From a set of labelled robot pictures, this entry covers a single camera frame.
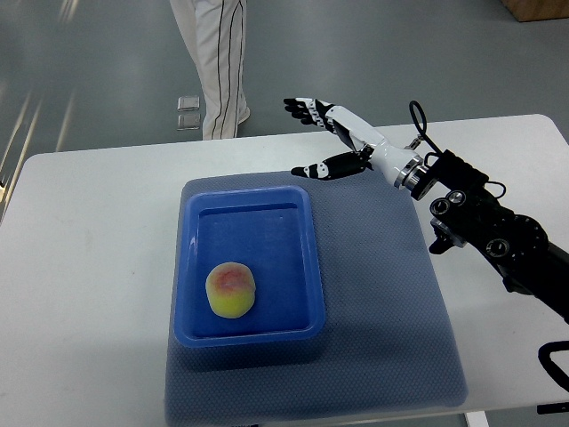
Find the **person's leg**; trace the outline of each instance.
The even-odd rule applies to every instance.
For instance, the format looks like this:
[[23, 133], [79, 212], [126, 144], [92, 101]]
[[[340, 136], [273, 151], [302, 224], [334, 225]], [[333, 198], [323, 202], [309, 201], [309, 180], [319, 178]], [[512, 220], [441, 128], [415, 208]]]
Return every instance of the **person's leg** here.
[[170, 0], [174, 18], [178, 24], [181, 37], [184, 39], [189, 56], [196, 64], [197, 74], [200, 74], [197, 60], [196, 45], [196, 9], [193, 0]]
[[205, 140], [233, 138], [248, 113], [243, 95], [246, 0], [193, 0]]

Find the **blue tray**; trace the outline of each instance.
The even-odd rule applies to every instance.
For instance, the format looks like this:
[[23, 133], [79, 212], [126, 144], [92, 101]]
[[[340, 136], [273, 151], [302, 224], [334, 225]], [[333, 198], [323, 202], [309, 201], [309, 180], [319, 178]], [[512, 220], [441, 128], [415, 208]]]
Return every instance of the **blue tray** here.
[[[252, 271], [255, 303], [221, 318], [205, 281], [223, 262]], [[185, 206], [173, 330], [189, 348], [305, 339], [325, 308], [309, 194], [297, 186], [196, 194]]]

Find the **cardboard box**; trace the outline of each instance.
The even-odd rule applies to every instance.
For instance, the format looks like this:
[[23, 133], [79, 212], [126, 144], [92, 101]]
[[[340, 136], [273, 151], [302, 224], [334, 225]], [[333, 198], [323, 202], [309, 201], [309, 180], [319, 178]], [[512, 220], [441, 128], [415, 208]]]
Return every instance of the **cardboard box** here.
[[501, 0], [520, 22], [569, 18], [569, 0]]

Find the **black cable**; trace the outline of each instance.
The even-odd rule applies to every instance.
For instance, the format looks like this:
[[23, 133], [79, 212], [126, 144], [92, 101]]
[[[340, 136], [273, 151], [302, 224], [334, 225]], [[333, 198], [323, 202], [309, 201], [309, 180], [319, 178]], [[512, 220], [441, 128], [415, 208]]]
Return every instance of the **black cable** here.
[[568, 351], [569, 341], [548, 342], [541, 346], [538, 352], [538, 359], [543, 369], [549, 374], [557, 385], [569, 391], [569, 376], [552, 359], [551, 353], [555, 351]]
[[[417, 109], [417, 111], [419, 111], [419, 114], [421, 115], [422, 126], [419, 125], [419, 120], [417, 119], [417, 113], [415, 113], [415, 109]], [[425, 117], [425, 112], [423, 111], [423, 108], [421, 107], [420, 103], [417, 101], [409, 102], [409, 112], [411, 113], [411, 118], [413, 119], [413, 123], [417, 128], [417, 132], [419, 132], [419, 135], [423, 138], [423, 140], [425, 140], [425, 142], [437, 154], [443, 154], [443, 151], [441, 151], [440, 148], [437, 147], [435, 142], [433, 142], [433, 140], [431, 140], [427, 135], [427, 118]]]
[[504, 184], [502, 184], [501, 182], [489, 181], [486, 184], [494, 184], [494, 185], [498, 185], [501, 187], [502, 193], [499, 196], [495, 196], [497, 199], [504, 197], [504, 195], [506, 194], [506, 186]]

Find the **floor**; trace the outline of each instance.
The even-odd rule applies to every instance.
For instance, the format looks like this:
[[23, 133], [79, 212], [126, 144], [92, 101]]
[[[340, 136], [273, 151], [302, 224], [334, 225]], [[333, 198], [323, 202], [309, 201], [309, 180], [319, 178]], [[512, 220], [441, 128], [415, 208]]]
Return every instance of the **floor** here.
[[[252, 115], [239, 136], [312, 130], [282, 105], [306, 96], [373, 125], [411, 123], [413, 99], [429, 121], [538, 113], [569, 140], [568, 48], [569, 20], [518, 23], [499, 0], [249, 0]], [[178, 97], [200, 92], [167, 1], [3, 0], [0, 214], [37, 153], [200, 140], [176, 130]], [[488, 420], [569, 425], [535, 408]], [[464, 425], [459, 415], [381, 424]]]

